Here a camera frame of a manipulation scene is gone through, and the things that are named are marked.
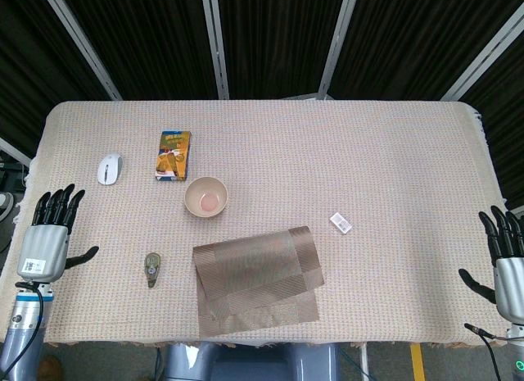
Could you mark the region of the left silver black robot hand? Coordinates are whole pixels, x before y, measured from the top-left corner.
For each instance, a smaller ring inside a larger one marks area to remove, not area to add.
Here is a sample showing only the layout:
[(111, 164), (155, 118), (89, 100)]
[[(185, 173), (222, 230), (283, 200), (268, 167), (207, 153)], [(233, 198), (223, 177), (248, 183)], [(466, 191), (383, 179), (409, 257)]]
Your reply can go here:
[(93, 246), (82, 255), (68, 256), (70, 236), (84, 194), (83, 189), (75, 191), (75, 186), (69, 184), (39, 198), (31, 225), (25, 231), (17, 265), (17, 274), (24, 281), (53, 283), (65, 270), (97, 255), (99, 247)]

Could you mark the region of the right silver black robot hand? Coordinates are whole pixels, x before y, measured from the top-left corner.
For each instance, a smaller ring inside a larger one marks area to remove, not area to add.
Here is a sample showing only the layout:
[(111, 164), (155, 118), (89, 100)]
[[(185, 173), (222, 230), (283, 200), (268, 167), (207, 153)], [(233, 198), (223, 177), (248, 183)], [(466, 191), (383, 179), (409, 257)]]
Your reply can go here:
[(493, 288), (478, 283), (465, 269), (458, 274), (474, 293), (496, 305), (499, 314), (512, 324), (523, 324), (523, 219), (511, 211), (490, 207), (481, 211), (494, 276)]

